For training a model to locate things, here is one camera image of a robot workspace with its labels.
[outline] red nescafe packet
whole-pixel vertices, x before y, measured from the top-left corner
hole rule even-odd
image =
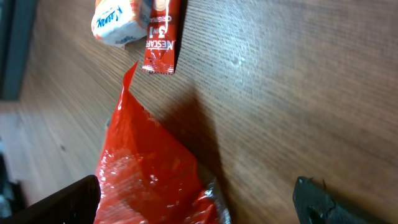
[[[217,181],[129,92],[125,74],[96,168],[95,224],[230,224]]]
[[[154,0],[152,3],[143,71],[174,73],[179,16],[180,0]]]

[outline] red plastic bag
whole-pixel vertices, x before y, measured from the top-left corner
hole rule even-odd
[[[136,67],[123,78],[96,169],[95,223],[217,223],[194,156],[129,93]]]

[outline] wood grain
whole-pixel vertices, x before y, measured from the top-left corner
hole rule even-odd
[[[94,40],[94,0],[41,0],[21,100],[0,103],[34,203],[92,174],[145,40]],[[173,76],[131,91],[216,173],[236,223],[298,223],[299,175],[398,222],[398,2],[189,0]]]

